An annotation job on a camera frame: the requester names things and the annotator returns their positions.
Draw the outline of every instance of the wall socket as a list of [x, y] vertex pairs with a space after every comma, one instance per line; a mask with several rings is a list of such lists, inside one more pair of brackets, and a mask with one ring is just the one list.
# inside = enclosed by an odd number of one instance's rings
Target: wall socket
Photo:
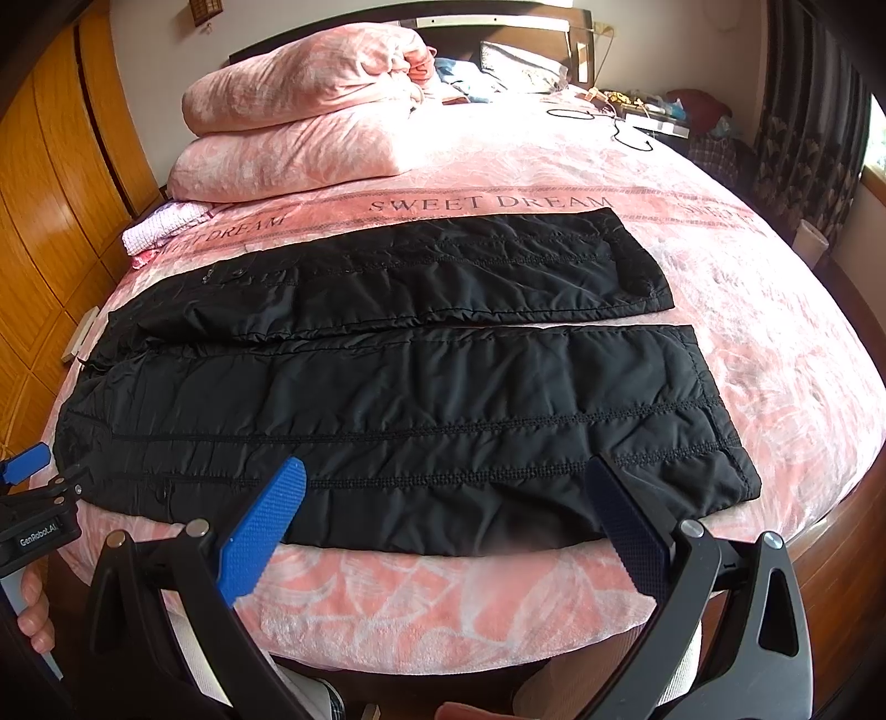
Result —
[[615, 28], [608, 22], [594, 21], [594, 35], [606, 35], [607, 37], [615, 37]]

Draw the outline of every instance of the silver screw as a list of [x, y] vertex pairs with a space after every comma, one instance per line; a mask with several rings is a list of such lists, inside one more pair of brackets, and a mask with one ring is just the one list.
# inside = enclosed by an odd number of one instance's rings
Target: silver screw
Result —
[[773, 550], [780, 550], [784, 547], [784, 539], [778, 533], [771, 530], [763, 533], [763, 542], [769, 545]]
[[197, 518], [196, 520], [192, 520], [185, 527], [184, 531], [190, 537], [203, 537], [207, 532], [209, 532], [209, 523], [203, 518]]
[[704, 527], [698, 520], [684, 520], [680, 523], [680, 532], [686, 537], [699, 538], [704, 535]]
[[118, 548], [126, 542], [126, 533], [122, 530], [114, 530], [105, 538], [108, 547]]

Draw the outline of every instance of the bed sheet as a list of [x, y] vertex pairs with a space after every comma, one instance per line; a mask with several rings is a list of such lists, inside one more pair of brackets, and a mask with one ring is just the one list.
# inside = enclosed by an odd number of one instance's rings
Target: bed sheet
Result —
[[[420, 168], [222, 211], [124, 278], [82, 357], [108, 311], [165, 277], [242, 253], [423, 217], [612, 207], [661, 265], [676, 307], [608, 324], [693, 325], [763, 479], [759, 500], [705, 524], [744, 540], [765, 529], [795, 536], [856, 485], [882, 447], [886, 389], [870, 357], [813, 274], [734, 195], [663, 145], [641, 153], [615, 142], [611, 119], [556, 118], [547, 107], [435, 108]], [[641, 145], [630, 132], [622, 138]], [[74, 367], [46, 441], [76, 377]], [[63, 554], [86, 582], [112, 529], [136, 539], [179, 529], [83, 502], [80, 522], [82, 538]], [[237, 602], [271, 653], [400, 674], [550, 657], [628, 630], [651, 610], [607, 541], [486, 559], [281, 545], [255, 592]]]

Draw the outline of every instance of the dark curtain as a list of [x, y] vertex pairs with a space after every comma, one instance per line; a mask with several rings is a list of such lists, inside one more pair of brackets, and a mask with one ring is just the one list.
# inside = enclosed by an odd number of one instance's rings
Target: dark curtain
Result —
[[871, 95], [839, 42], [797, 0], [768, 2], [755, 204], [788, 242], [807, 220], [833, 250], [859, 184]]

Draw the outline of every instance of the blue textured pad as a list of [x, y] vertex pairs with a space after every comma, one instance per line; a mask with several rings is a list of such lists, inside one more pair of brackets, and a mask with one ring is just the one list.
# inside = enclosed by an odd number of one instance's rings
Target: blue textured pad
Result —
[[661, 605], [667, 599], [671, 557], [643, 510], [600, 458], [585, 465], [585, 492], [633, 586]]
[[307, 473], [289, 458], [265, 486], [219, 552], [218, 588], [228, 603], [255, 589], [277, 543], [305, 499]]
[[18, 485], [39, 470], [43, 470], [52, 460], [49, 445], [37, 443], [33, 448], [4, 463], [3, 481], [7, 485]]

